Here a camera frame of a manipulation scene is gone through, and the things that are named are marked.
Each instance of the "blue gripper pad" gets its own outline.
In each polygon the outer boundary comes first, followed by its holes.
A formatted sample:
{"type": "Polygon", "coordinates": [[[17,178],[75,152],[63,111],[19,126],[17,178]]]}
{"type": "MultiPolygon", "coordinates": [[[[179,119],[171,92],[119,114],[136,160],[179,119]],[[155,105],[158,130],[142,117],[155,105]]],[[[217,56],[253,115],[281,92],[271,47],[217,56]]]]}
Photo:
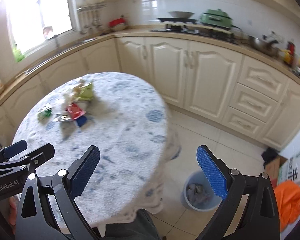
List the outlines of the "blue gripper pad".
{"type": "Polygon", "coordinates": [[[95,147],[72,180],[70,193],[72,199],[81,196],[99,161],[100,151],[98,147],[95,147]]]}
{"type": "Polygon", "coordinates": [[[221,197],[222,200],[225,200],[228,194],[226,178],[222,175],[221,171],[202,146],[197,149],[197,161],[208,179],[214,193],[221,197]]]}

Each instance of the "cabinet handle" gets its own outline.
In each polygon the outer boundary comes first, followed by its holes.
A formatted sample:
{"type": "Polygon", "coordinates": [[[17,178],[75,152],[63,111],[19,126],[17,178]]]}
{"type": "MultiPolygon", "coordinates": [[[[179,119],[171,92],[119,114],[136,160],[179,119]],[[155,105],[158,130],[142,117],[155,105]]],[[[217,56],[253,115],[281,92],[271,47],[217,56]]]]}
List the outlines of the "cabinet handle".
{"type": "Polygon", "coordinates": [[[237,123],[238,123],[239,125],[241,125],[242,127],[246,127],[246,128],[249,128],[249,129],[252,128],[251,125],[244,124],[243,122],[241,122],[241,121],[239,121],[239,120],[237,120],[237,123]]]}
{"type": "Polygon", "coordinates": [[[261,80],[261,81],[263,81],[264,83],[267,83],[267,84],[269,84],[271,87],[273,87],[274,86],[274,84],[270,81],[270,80],[267,80],[266,78],[264,78],[264,77],[261,77],[261,76],[254,76],[255,78],[257,78],[257,79],[259,79],[259,80],[261,80]]]}
{"type": "Polygon", "coordinates": [[[194,62],[195,60],[195,55],[194,55],[194,51],[191,52],[191,64],[190,64],[190,68],[193,69],[194,68],[194,62]]]}
{"type": "Polygon", "coordinates": [[[249,100],[246,100],[246,102],[247,102],[249,105],[253,106],[254,108],[258,108],[258,109],[261,109],[261,110],[263,109],[262,106],[256,105],[255,103],[252,103],[252,102],[250,102],[249,100]]]}
{"type": "Polygon", "coordinates": [[[147,59],[147,50],[145,45],[142,45],[142,56],[143,59],[147,59]]]}
{"type": "Polygon", "coordinates": [[[184,65],[184,67],[188,66],[188,62],[189,62],[189,54],[188,54],[188,51],[185,50],[185,54],[183,56],[183,65],[184,65]]]}

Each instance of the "utensil rack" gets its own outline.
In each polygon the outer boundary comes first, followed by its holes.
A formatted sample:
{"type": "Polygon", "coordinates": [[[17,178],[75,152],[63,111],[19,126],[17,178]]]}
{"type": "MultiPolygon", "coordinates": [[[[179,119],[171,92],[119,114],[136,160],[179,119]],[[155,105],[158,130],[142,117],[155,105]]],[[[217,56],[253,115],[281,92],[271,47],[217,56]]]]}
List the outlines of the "utensil rack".
{"type": "Polygon", "coordinates": [[[92,4],[80,6],[80,8],[77,8],[77,12],[80,13],[84,11],[99,10],[104,7],[106,7],[105,3],[92,3],[92,4]]]}
{"type": "Polygon", "coordinates": [[[106,7],[104,3],[94,3],[82,5],[77,8],[79,25],[80,25],[80,33],[85,35],[88,33],[93,34],[93,28],[95,27],[98,32],[102,32],[102,24],[100,21],[100,13],[99,10],[101,8],[106,7]]]}

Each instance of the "dark pants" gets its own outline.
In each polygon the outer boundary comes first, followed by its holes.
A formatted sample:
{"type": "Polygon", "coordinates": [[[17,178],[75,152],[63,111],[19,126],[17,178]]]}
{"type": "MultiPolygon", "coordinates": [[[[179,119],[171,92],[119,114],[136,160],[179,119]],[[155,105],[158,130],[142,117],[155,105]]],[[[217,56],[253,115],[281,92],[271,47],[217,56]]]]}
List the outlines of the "dark pants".
{"type": "Polygon", "coordinates": [[[128,224],[108,224],[102,240],[160,240],[157,228],[148,212],[140,209],[136,219],[128,224]]]}

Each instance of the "window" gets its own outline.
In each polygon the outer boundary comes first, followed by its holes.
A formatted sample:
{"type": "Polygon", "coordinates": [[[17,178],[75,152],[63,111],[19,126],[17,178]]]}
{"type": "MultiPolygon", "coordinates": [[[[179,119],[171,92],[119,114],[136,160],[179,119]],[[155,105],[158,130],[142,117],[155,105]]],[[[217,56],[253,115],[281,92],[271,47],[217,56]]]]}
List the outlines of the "window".
{"type": "Polygon", "coordinates": [[[72,29],[68,0],[7,0],[7,12],[12,43],[22,54],[72,29]]]}

